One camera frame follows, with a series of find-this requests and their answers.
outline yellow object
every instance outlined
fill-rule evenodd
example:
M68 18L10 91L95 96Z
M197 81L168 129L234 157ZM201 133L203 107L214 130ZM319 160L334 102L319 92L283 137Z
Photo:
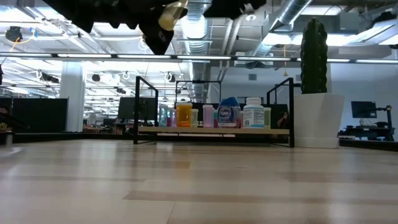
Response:
M285 57L286 57L286 45L284 46L284 55L285 55ZM287 74L287 71L286 71L286 65L287 65L287 62L285 62L285 73L284 73L284 76L289 76L289 74Z
M180 19L181 13L187 4L188 0L179 0L172 4L168 4L158 20L161 28L167 31L173 31L175 24Z
M10 52L12 52L12 50L14 50L14 48L15 48L15 45L17 45L17 43L18 43L18 40L19 40L19 37L18 37L18 38L17 38L17 40L15 41L14 45L11 47L11 50L10 50Z
M177 127L191 128L192 104L177 103Z

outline product label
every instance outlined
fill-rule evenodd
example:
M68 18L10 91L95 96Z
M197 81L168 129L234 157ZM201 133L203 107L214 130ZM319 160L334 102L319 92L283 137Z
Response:
M264 109L245 108L243 110L243 127L245 128L263 128L264 127Z
M220 106L218 108L218 126L226 128L236 127L234 109L232 106Z

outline plastic bottle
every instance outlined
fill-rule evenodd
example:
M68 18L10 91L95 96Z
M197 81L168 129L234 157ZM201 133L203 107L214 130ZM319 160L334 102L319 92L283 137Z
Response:
M191 128L198 127L198 109L192 109L192 119L191 119Z
M159 17L158 23L161 28L173 31L175 24L180 19L181 13L187 6L188 0L179 0L168 4Z
M218 110L214 109L214 128L218 128Z
M218 105L218 127L239 128L241 123L241 107L235 97L222 99Z
M214 112L213 105L203 105L203 127L214 127Z
M261 98L247 98L246 104L243 108L243 127L264 128L264 107L261 106Z
M167 105L159 105L159 126L167 127L167 111L169 107Z
M192 119L192 104L177 103L177 127L190 128Z
M172 127L175 128L177 127L177 112L175 109L171 110L171 117L172 117Z
M271 108L264 108L264 128L271 128Z

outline black metal frame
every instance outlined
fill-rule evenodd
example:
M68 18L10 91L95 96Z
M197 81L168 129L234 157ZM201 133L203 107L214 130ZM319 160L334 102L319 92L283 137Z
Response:
M271 93L275 92L275 104L277 104L277 89L281 86L289 86L289 147L295 147L294 140L294 79L288 78L282 83L275 85L275 87L267 92L267 106L271 105Z
M179 83L192 83L192 84L206 84L206 83L218 83L220 86L219 94L220 94L220 101L221 101L221 81L201 81L201 80L194 80L194 81L176 81L175 82L175 104L177 104L177 96L178 96L178 84Z
M134 104L134 129L133 129L133 135L134 135L134 144L138 144L138 119L139 119L139 94L140 94L140 87L141 87L141 82L145 83L151 90L155 91L155 102L156 102L156 107L155 107L155 126L158 126L157 122L157 107L158 107L158 100L159 100L159 91L153 87L149 82L147 82L145 79L143 79L141 76L136 77L136 94L135 94L135 104Z

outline pink bottle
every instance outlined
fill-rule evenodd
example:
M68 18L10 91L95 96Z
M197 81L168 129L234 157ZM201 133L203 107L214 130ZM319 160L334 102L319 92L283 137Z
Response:
M213 105L203 105L203 127L214 128Z

